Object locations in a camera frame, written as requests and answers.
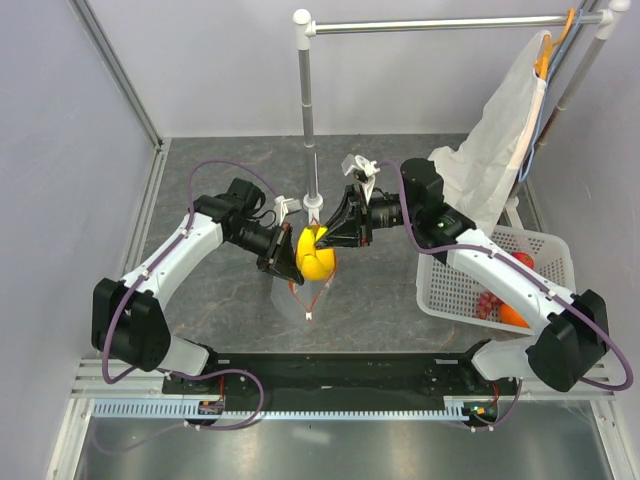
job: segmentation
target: lemon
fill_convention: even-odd
[[[332,248],[316,250],[315,243],[327,231],[326,227],[306,227],[298,239],[296,265],[307,280],[325,280],[335,268],[335,254]]]

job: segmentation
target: white basket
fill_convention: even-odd
[[[528,253],[533,257],[536,272],[575,291],[571,254],[561,238],[498,226],[491,239],[508,253]],[[491,312],[487,320],[474,318],[478,298],[487,289],[468,275],[443,265],[431,255],[420,255],[416,287],[418,306],[429,315],[509,332],[533,334],[530,328],[501,323],[497,309]]]

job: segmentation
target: metal pole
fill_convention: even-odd
[[[582,0],[582,2],[580,2],[580,6],[578,7],[578,11],[582,10],[583,12],[593,12],[598,8],[599,5],[600,5],[600,0]],[[553,79],[556,77],[556,75],[560,73],[560,71],[562,70],[562,67],[566,64],[566,60],[567,58],[569,58],[569,55],[571,55],[571,51],[573,50],[573,47],[582,38],[582,35],[585,32],[585,28],[582,22],[580,22],[580,25],[578,25],[577,28],[578,30],[576,34],[573,37],[571,37],[571,39],[568,39],[568,38],[565,39],[565,42],[568,41],[568,43],[565,45],[565,43],[563,42],[560,45],[560,47],[553,52],[553,55],[551,56],[551,60],[549,62],[550,64],[553,63],[553,61],[555,60],[559,52],[561,51],[563,52],[562,58],[560,59],[558,66],[549,75],[549,79],[547,80],[548,86],[551,86],[553,84]]]
[[[313,135],[313,109],[311,105],[311,63],[309,50],[298,50],[300,63],[300,92],[302,99],[302,130],[307,158],[307,193],[310,200],[318,197],[318,161]]]
[[[311,42],[308,33],[311,30],[311,14],[307,10],[296,10],[293,14],[296,25],[296,44],[300,66],[300,98],[302,103],[302,130],[307,164],[307,194],[303,205],[309,212],[309,221],[318,219],[322,210],[322,195],[318,193],[318,160],[316,142],[313,136],[313,108],[311,106],[311,61],[309,49]]]
[[[593,40],[591,41],[591,44],[589,45],[589,48],[584,54],[584,57],[582,57],[582,60],[580,61],[578,68],[573,73],[573,76],[571,77],[571,80],[569,81],[567,88],[565,88],[564,93],[558,100],[558,103],[554,107],[553,112],[551,112],[551,115],[549,116],[549,120],[547,120],[546,125],[544,126],[544,128],[542,129],[542,132],[538,136],[538,139],[536,140],[536,143],[534,145],[535,147],[534,158],[532,158],[531,161],[533,161],[535,157],[537,157],[540,154],[540,150],[542,150],[543,147],[547,145],[547,136],[549,135],[549,130],[551,130],[551,127],[553,126],[557,118],[560,116],[560,114],[568,108],[569,102],[571,102],[571,99],[573,98],[576,91],[582,84],[584,77],[587,75],[587,72],[591,68],[591,65],[593,65],[593,62],[595,61],[598,54],[600,53],[600,50],[602,50],[602,47],[604,46],[605,42],[606,42],[606,39],[600,39],[598,37],[594,37]],[[511,189],[511,192],[509,193],[509,198],[515,198],[520,192],[520,190],[522,189],[523,184],[524,182],[516,181],[515,185]]]
[[[602,12],[587,13],[581,23],[597,25],[602,21]],[[567,23],[567,14],[526,17],[454,18],[443,20],[402,20],[388,22],[316,23],[311,28],[313,35],[339,33],[411,32],[421,30],[456,30],[470,28],[507,27],[556,27]]]

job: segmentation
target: horizontal metal bar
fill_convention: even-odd
[[[338,33],[412,32],[420,30],[457,30],[466,28],[560,27],[567,23],[567,14],[523,17],[450,18],[440,20],[400,20],[385,22],[316,23],[316,35]],[[602,12],[586,13],[581,25],[602,22]]]

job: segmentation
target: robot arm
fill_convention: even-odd
[[[367,162],[362,157],[358,162],[347,157],[347,161],[354,165]],[[475,370],[487,380],[535,374],[551,388],[568,391],[608,347],[551,297],[558,296],[608,331],[604,300],[590,290],[576,295],[516,260],[512,261],[516,268],[505,263],[510,255],[478,230],[473,221],[444,202],[443,179],[433,162],[413,158],[402,164],[401,172],[408,217],[420,247],[437,249],[433,253],[437,260],[487,287],[522,315],[534,331],[531,337],[474,346],[470,351]],[[316,243],[317,248],[368,246],[373,230],[404,224],[399,195],[382,193],[368,199],[364,185],[371,179],[364,169],[354,167],[348,173],[353,173],[356,183],[345,188],[342,202],[327,222],[327,232]],[[483,252],[492,253],[487,255],[473,247],[484,247]],[[524,269],[552,293],[542,291],[516,269]]]
[[[93,293],[93,346],[104,349],[118,305],[136,285],[118,319],[110,356],[144,371],[161,368],[189,375],[202,373],[212,350],[171,335],[163,311],[205,256],[224,242],[233,243],[258,257],[259,270],[298,284],[304,282],[296,267],[291,227],[284,222],[287,213],[300,210],[299,202],[276,198],[276,225],[264,227],[254,218],[264,198],[251,182],[234,179],[226,193],[203,195],[194,202],[188,231],[190,216],[186,215],[176,231],[138,268],[117,282],[108,278],[100,281]],[[149,271],[152,264],[155,268]]]

